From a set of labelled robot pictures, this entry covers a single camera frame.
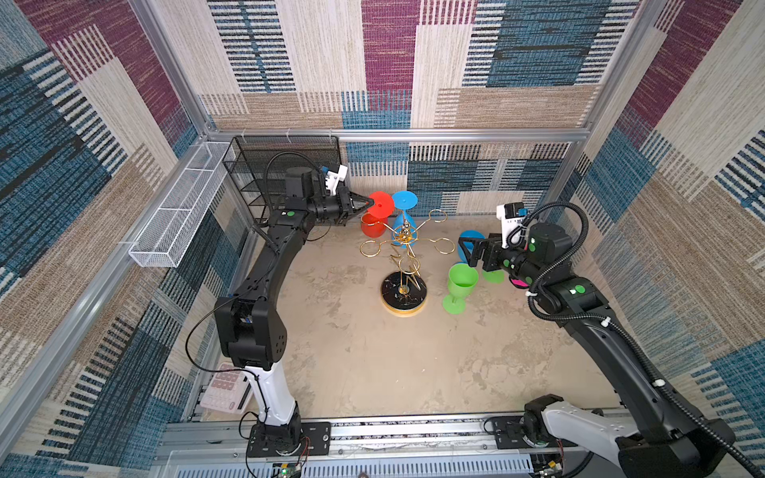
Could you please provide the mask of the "green wine glass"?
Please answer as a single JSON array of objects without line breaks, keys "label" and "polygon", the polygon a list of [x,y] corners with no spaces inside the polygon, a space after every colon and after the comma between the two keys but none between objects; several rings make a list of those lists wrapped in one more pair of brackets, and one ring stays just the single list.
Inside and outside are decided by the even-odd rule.
[{"label": "green wine glass", "polygon": [[466,308],[466,298],[472,294],[479,279],[478,271],[468,264],[453,265],[447,275],[448,295],[442,300],[444,310],[452,315],[462,314]]},{"label": "green wine glass", "polygon": [[491,284],[502,284],[507,279],[507,274],[502,270],[496,270],[496,271],[483,271],[482,277],[485,281]]}]

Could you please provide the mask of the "red wine glass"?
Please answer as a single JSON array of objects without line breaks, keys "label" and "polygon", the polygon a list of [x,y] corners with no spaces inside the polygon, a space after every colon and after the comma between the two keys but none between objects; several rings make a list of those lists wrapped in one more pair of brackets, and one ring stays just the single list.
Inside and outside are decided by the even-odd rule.
[{"label": "red wine glass", "polygon": [[372,193],[370,199],[374,204],[363,215],[361,229],[364,235],[376,239],[388,230],[386,227],[388,218],[394,212],[394,199],[384,191]]}]

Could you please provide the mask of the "blue wine glass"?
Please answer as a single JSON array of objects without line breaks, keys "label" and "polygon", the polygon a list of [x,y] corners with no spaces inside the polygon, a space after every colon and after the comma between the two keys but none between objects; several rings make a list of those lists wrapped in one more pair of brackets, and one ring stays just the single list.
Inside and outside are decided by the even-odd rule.
[{"label": "blue wine glass", "polygon": [[476,230],[466,230],[460,234],[459,239],[464,239],[464,245],[461,246],[458,244],[456,250],[461,263],[467,263],[468,258],[472,255],[474,249],[474,243],[472,242],[472,239],[483,240],[484,238],[485,236]]},{"label": "blue wine glass", "polygon": [[394,229],[392,238],[396,238],[396,235],[402,232],[404,223],[408,223],[410,231],[414,232],[418,225],[408,213],[410,209],[418,205],[418,197],[414,193],[404,190],[394,193],[392,200],[394,201],[394,208],[400,211],[400,214],[394,219],[394,225],[392,225],[392,229]]}]

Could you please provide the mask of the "pink wine glass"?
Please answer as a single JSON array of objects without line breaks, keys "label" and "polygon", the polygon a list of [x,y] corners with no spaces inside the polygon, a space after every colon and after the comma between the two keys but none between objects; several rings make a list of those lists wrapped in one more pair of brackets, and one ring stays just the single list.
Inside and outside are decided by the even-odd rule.
[{"label": "pink wine glass", "polygon": [[512,273],[509,275],[511,284],[517,289],[529,289],[533,284],[533,279],[530,276],[523,274]]}]

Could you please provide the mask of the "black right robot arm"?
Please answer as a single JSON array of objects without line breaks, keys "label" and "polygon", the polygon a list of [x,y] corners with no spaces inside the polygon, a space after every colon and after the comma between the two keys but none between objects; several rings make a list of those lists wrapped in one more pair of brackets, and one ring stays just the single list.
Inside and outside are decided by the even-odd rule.
[{"label": "black right robot arm", "polygon": [[458,240],[468,265],[506,273],[536,318],[556,324],[588,353],[631,414],[609,419],[547,394],[524,408],[529,442],[568,440],[628,477],[707,477],[725,456],[750,476],[762,476],[736,447],[728,424],[693,406],[623,327],[598,287],[573,272],[572,258],[589,233],[581,207],[555,201],[529,212],[509,203],[497,216],[501,233]]}]

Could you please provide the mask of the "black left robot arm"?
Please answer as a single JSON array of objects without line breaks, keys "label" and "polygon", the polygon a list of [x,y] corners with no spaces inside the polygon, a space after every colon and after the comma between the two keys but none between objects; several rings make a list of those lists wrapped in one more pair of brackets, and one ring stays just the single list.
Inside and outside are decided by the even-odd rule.
[{"label": "black left robot arm", "polygon": [[262,167],[235,155],[224,167],[241,194],[255,193],[267,215],[255,223],[263,248],[254,265],[209,312],[221,352],[232,362],[229,372],[243,374],[258,404],[245,456],[305,456],[311,434],[302,428],[282,364],[288,333],[277,311],[280,291],[316,225],[344,225],[374,201],[350,191],[346,165],[321,167],[299,151],[275,153]]}]

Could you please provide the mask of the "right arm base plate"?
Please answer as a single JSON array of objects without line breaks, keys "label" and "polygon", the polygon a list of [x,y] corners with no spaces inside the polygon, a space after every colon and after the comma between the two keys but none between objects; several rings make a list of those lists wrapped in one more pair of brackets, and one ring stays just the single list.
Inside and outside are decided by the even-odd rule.
[{"label": "right arm base plate", "polygon": [[483,431],[491,435],[498,449],[558,449],[557,439],[533,442],[525,435],[522,415],[490,416],[482,422]]}]

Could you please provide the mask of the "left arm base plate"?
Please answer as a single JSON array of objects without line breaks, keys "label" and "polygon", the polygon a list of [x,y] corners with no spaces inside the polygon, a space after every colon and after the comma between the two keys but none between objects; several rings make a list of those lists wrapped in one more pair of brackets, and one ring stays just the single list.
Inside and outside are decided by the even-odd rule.
[{"label": "left arm base plate", "polygon": [[325,456],[332,425],[328,421],[272,426],[255,424],[247,438],[247,458]]}]

